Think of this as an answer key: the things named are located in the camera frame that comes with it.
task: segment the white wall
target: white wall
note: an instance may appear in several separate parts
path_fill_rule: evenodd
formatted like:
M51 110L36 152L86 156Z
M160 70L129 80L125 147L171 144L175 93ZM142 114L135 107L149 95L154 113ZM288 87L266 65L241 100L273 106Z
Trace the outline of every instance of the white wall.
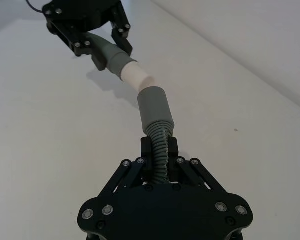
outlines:
M300 106L300 0L153 0Z
M84 240L79 208L139 156L137 94L23 5L0 16L0 240ZM152 2L124 5L133 58L167 94L180 155L249 203L244 239L300 240L300 108Z

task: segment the screw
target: screw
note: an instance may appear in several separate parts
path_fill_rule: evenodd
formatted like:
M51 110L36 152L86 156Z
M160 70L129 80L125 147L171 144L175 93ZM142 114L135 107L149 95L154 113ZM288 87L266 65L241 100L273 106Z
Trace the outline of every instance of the screw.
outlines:
M145 185L144 186L144 189L145 189L145 191L147 191L147 192L151 192L152 190L153 190L153 187L151 186L151 185Z
M107 205L102 209L103 215L110 215L111 213L113 213L113 207L110 205Z
M218 211L222 211L222 212L225 212L226 211L226 205L224 203L221 203L221 202L218 202L215 204L215 208L218 210Z
M57 14L61 14L61 13L62 13L62 10L58 8L58 9L55 10L55 12L56 12Z
M143 158L139 158L139 159L137 160L137 163L138 163L138 164L142 164L142 163L144 163L144 160L143 160Z
M91 209L87 209L87 210L85 210L85 211L82 213L82 218L83 218L84 220L88 220L88 219L90 219L92 216L93 216L93 210L91 210Z
M243 206L236 206L235 210L238 214L241 214L241 215L246 215L248 213L246 211L245 207L243 207Z
M129 162L129 161L124 161L124 162L122 163L122 165L127 167L127 166L130 165L130 162Z
M178 162L178 163L182 163L182 162L184 162L184 160L183 159L181 159L181 158L178 158L178 159L176 159L176 161Z
M197 165L197 164L199 164L199 161L197 161L197 160L192 160L192 161L191 161L191 164Z
M96 227L99 230L102 230L105 227L105 221L98 221L98 223L96 224Z
M178 185L178 184L173 184L173 185L172 185L172 189L173 189L174 191L179 191L179 190L181 190L181 187L180 187L180 185Z
M225 218L225 222L228 224L228 225L230 225L230 226L234 226L235 225L235 220L234 220L234 218L232 218L231 216L229 217L226 217Z

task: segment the white table surface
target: white table surface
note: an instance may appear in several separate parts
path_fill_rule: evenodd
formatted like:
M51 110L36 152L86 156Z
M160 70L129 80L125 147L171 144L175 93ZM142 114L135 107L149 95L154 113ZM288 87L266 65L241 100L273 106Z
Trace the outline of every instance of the white table surface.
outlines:
M0 2L0 240L83 240L80 206L139 156L137 94L23 4ZM300 108L150 1L124 5L180 155L250 204L245 239L300 240Z

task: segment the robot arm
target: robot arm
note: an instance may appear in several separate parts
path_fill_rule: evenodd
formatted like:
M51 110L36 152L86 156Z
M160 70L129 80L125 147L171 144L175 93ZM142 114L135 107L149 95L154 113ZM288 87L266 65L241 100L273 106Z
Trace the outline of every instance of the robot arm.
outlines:
M179 156L164 91L130 58L130 24L120 0L53 0L42 8L47 27L76 56L92 55L138 90L141 155L123 160L77 222L88 240L241 240L253 219L247 202L227 193L197 159ZM88 31L112 23L110 44Z
M42 13L49 31L76 56L92 55L99 71L105 69L106 59L85 33L111 22L113 40L131 55L132 46L127 40L130 24L120 0L53 0L43 6Z

